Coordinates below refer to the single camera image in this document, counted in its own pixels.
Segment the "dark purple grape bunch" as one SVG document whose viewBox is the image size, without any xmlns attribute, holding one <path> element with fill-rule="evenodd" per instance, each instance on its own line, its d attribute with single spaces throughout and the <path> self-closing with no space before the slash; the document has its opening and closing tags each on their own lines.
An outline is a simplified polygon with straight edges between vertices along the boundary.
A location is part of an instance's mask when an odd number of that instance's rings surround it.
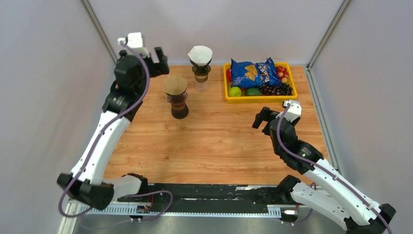
<svg viewBox="0 0 413 234">
<path fill-rule="evenodd" d="M 289 84 L 281 84 L 280 86 L 263 84 L 258 89 L 263 96 L 291 96 L 293 91 Z"/>
</svg>

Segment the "yellow-green lime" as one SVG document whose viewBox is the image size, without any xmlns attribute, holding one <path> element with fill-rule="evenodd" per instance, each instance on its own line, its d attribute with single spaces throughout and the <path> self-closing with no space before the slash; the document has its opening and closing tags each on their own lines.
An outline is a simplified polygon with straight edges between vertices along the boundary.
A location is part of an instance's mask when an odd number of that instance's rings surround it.
<svg viewBox="0 0 413 234">
<path fill-rule="evenodd" d="M 229 97 L 241 97 L 243 94 L 242 90 L 240 87 L 233 86 L 230 87 L 228 90 L 228 96 Z"/>
</svg>

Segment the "aluminium frame rail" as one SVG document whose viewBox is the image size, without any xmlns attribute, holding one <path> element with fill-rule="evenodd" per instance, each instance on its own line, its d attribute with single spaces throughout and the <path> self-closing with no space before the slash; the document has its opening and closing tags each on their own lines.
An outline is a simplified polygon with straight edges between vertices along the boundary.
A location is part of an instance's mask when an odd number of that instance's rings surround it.
<svg viewBox="0 0 413 234">
<path fill-rule="evenodd" d="M 274 185 L 145 184 L 137 195 L 109 199 L 100 196 L 93 205 L 81 204 L 87 214 L 155 216 L 263 217 L 295 223 L 299 205 L 330 218 L 349 233 L 359 233 L 375 219 L 367 197 L 338 197 L 298 180 Z"/>
</svg>

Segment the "white paper sheet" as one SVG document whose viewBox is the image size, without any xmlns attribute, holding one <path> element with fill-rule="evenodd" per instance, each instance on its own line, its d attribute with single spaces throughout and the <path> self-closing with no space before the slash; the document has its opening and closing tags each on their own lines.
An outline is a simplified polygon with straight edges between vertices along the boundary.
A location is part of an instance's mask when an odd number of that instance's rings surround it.
<svg viewBox="0 0 413 234">
<path fill-rule="evenodd" d="M 191 63 L 198 66 L 206 66 L 212 60 L 213 51 L 203 45 L 194 46 L 188 53 Z"/>
</svg>

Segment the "dark green lime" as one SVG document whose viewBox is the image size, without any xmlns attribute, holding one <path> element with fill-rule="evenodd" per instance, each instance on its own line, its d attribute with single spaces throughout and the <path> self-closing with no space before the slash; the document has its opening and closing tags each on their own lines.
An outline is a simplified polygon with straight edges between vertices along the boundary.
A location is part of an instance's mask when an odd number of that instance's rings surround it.
<svg viewBox="0 0 413 234">
<path fill-rule="evenodd" d="M 245 90 L 244 95 L 246 97 L 252 97 L 252 96 L 261 96 L 262 93 L 258 88 L 248 88 Z"/>
</svg>

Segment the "yellow plastic bin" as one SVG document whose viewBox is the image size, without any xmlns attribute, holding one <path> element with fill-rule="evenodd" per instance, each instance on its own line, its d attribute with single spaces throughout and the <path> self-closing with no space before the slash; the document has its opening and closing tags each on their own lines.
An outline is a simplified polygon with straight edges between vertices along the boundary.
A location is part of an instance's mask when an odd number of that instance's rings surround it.
<svg viewBox="0 0 413 234">
<path fill-rule="evenodd" d="M 230 97 L 229 89 L 231 83 L 226 75 L 226 71 L 230 68 L 231 63 L 225 63 L 222 66 L 223 70 L 223 82 L 224 82 L 224 96 L 228 103 L 264 103 L 264 102 L 283 102 L 285 100 L 296 99 L 298 97 L 298 92 L 296 89 L 296 84 L 294 82 L 292 71 L 287 62 L 276 62 L 276 66 L 282 66 L 287 70 L 287 84 L 292 88 L 291 95 L 287 96 L 245 96 L 242 94 L 240 97 Z"/>
</svg>

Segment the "clear glass with brown sleeve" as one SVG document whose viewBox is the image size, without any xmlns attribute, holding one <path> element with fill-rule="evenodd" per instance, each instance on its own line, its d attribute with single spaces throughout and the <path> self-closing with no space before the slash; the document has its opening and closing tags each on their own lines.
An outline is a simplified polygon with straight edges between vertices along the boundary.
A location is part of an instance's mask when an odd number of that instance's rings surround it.
<svg viewBox="0 0 413 234">
<path fill-rule="evenodd" d="M 196 80 L 196 85 L 195 89 L 198 92 L 204 92 L 209 89 L 209 83 L 208 83 L 208 75 L 206 76 L 195 76 Z"/>
</svg>

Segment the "red fruit in bin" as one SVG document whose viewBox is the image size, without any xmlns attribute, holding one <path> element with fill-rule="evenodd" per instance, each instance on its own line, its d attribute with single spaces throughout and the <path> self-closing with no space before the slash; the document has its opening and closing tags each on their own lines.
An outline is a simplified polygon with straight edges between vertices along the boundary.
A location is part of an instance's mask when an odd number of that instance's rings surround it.
<svg viewBox="0 0 413 234">
<path fill-rule="evenodd" d="M 231 70 L 230 70 L 230 68 L 228 68 L 227 70 L 226 70 L 226 72 L 225 72 L 225 75 L 226 75 L 226 80 L 227 80 L 227 82 L 232 82 L 232 78 L 231 78 Z"/>
</svg>

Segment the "red-black coffee carafe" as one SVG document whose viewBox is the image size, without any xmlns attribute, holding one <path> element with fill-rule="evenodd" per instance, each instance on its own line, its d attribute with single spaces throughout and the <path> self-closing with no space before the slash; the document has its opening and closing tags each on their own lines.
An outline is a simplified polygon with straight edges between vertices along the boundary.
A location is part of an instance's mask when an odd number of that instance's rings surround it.
<svg viewBox="0 0 413 234">
<path fill-rule="evenodd" d="M 167 94 L 167 102 L 171 104 L 171 114 L 176 119 L 184 119 L 188 116 L 189 108 L 186 104 L 187 92 L 179 95 Z"/>
</svg>

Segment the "brown paper coffee filter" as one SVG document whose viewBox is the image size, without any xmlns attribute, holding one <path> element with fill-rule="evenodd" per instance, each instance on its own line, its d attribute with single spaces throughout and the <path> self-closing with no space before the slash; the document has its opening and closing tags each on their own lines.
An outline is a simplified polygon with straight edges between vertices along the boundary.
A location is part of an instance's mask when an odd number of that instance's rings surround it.
<svg viewBox="0 0 413 234">
<path fill-rule="evenodd" d="M 171 96 L 184 93 L 188 87 L 188 81 L 180 75 L 169 75 L 163 82 L 164 92 Z"/>
</svg>

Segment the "red-yellow small fruits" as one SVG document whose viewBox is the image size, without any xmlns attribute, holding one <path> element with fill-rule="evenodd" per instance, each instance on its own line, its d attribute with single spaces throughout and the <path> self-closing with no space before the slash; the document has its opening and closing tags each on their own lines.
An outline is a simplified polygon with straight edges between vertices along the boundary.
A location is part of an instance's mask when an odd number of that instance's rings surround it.
<svg viewBox="0 0 413 234">
<path fill-rule="evenodd" d="M 282 84 L 286 84 L 290 78 L 288 69 L 284 66 L 276 66 L 277 75 Z"/>
</svg>

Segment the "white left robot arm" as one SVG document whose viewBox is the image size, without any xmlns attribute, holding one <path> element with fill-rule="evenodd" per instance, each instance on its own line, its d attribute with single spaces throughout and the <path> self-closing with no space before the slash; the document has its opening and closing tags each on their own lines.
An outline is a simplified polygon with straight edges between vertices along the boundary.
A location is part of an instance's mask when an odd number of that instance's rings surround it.
<svg viewBox="0 0 413 234">
<path fill-rule="evenodd" d="M 61 173 L 57 178 L 57 184 L 70 198 L 97 210 L 104 210 L 112 201 L 129 195 L 138 202 L 148 198 L 148 180 L 144 176 L 128 173 L 105 179 L 104 173 L 118 141 L 142 105 L 149 79 L 169 74 L 168 58 L 162 48 L 156 47 L 155 52 L 158 62 L 153 62 L 151 56 L 139 59 L 126 50 L 119 52 L 115 80 L 93 137 L 71 172 Z"/>
</svg>

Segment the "blue chips bag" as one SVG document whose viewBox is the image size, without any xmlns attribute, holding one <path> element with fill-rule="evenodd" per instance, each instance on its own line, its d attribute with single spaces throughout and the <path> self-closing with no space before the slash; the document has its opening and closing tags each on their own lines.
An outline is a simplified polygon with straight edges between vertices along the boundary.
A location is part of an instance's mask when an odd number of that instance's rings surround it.
<svg viewBox="0 0 413 234">
<path fill-rule="evenodd" d="M 272 58 L 257 63 L 250 61 L 236 62 L 231 59 L 230 74 L 231 86 L 239 88 L 248 89 L 257 88 L 264 84 L 270 86 L 280 86 L 282 84 Z"/>
</svg>

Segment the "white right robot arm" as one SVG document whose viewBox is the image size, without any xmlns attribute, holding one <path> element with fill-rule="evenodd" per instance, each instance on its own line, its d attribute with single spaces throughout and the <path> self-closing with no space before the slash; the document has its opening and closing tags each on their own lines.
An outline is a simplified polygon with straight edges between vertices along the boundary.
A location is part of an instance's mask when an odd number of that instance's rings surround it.
<svg viewBox="0 0 413 234">
<path fill-rule="evenodd" d="M 311 179 L 321 190 L 311 188 L 288 175 L 279 183 L 278 197 L 283 203 L 295 201 L 306 205 L 338 224 L 348 234 L 392 233 L 390 222 L 396 210 L 390 204 L 379 204 L 363 194 L 324 158 L 311 144 L 298 139 L 295 126 L 301 106 L 287 102 L 284 111 L 263 107 L 252 127 L 262 122 L 262 132 L 271 137 L 274 153 L 292 170 Z"/>
</svg>

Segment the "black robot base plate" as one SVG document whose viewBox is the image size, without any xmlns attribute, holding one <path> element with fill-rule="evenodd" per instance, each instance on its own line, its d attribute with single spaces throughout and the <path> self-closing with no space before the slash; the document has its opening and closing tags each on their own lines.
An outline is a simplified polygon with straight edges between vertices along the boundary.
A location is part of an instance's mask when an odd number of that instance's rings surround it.
<svg viewBox="0 0 413 234">
<path fill-rule="evenodd" d="M 153 183 L 139 191 L 144 197 L 120 197 L 118 202 L 145 202 L 152 211 L 198 214 L 264 214 L 268 206 L 297 206 L 290 195 L 276 185 Z"/>
</svg>

